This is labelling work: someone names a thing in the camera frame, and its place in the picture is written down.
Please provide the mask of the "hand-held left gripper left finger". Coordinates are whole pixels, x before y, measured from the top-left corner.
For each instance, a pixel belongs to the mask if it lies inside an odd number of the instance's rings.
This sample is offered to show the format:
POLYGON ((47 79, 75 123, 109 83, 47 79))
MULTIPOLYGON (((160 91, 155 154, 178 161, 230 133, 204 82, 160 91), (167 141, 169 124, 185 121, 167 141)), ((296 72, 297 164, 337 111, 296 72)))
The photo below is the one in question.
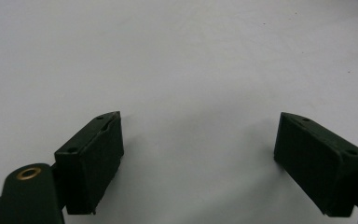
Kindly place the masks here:
POLYGON ((54 153, 68 214, 95 213, 123 155, 119 111, 92 119, 54 153))

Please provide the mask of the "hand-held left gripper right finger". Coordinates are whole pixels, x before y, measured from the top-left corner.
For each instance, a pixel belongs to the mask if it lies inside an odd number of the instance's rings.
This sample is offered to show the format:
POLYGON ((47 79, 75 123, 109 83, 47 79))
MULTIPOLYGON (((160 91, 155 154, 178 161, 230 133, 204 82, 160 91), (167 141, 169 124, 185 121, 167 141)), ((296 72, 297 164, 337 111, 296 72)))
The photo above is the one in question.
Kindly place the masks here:
POLYGON ((282 112, 274 160, 323 214, 349 217, 358 207, 358 147, 317 122, 282 112))

